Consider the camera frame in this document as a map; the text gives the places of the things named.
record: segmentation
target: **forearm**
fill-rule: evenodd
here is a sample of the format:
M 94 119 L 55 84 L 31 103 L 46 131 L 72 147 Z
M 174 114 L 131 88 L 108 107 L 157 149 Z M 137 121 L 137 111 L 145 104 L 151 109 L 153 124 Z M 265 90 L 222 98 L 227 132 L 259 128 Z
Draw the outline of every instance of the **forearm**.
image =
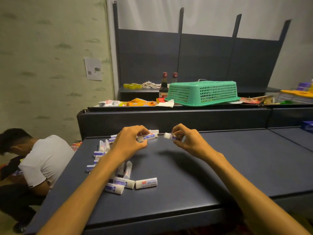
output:
M 81 234 L 109 177 L 120 163 L 114 151 L 101 158 L 90 175 L 38 234 Z
M 210 162 L 258 234 L 309 234 L 288 213 L 241 175 L 223 155 Z

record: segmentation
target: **white t-shirt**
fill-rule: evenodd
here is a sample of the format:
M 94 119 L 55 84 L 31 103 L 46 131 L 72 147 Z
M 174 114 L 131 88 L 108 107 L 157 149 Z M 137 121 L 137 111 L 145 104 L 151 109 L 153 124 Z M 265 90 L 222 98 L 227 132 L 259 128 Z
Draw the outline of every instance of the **white t-shirt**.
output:
M 48 181 L 52 188 L 74 155 L 72 148 L 59 136 L 39 139 L 18 166 L 29 188 Z

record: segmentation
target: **black pants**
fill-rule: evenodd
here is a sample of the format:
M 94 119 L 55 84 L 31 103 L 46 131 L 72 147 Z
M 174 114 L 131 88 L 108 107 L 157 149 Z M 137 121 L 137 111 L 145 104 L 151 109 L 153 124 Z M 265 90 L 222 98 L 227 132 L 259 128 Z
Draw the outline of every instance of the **black pants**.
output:
M 41 205 L 46 197 L 35 195 L 27 185 L 0 186 L 0 210 L 18 222 L 28 224 L 36 211 L 30 205 Z

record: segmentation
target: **toothpaste box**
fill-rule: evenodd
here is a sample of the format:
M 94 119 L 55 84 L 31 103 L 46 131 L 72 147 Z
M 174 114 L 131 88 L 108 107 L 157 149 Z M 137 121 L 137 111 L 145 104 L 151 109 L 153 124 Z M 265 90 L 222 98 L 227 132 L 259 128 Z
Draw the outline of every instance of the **toothpaste box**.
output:
M 313 121 L 303 121 L 301 125 L 301 129 L 313 133 Z

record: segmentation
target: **bottle label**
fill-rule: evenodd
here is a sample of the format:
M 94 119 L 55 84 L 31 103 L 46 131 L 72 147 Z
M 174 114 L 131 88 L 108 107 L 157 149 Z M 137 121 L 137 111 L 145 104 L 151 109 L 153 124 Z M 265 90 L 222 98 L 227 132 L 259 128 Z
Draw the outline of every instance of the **bottle label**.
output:
M 159 98 L 167 98 L 167 92 L 159 92 Z

